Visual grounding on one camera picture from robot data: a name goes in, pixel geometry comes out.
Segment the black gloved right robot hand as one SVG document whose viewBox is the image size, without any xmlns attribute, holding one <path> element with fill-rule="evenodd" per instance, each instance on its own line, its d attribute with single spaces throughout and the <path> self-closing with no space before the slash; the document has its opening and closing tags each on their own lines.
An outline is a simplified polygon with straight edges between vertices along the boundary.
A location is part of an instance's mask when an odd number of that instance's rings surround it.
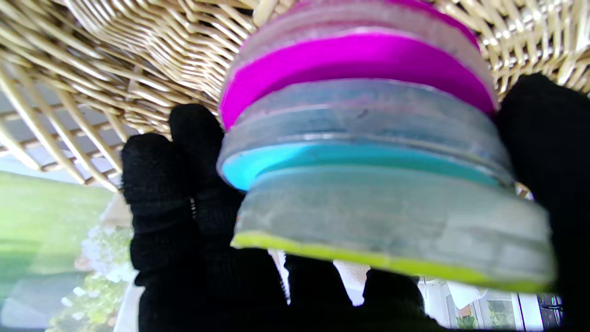
<svg viewBox="0 0 590 332">
<path fill-rule="evenodd" d="M 535 73 L 519 77 L 496 121 L 521 183 L 550 214 L 563 301 L 557 332 L 589 330 L 590 101 Z M 444 332 L 417 278 L 371 269 L 354 306 L 335 265 L 288 255 L 290 302 L 267 251 L 230 246 L 243 195 L 217 174 L 224 137 L 199 104 L 174 107 L 172 140 L 122 150 L 133 215 L 131 263 L 144 287 L 141 332 Z"/>
</svg>

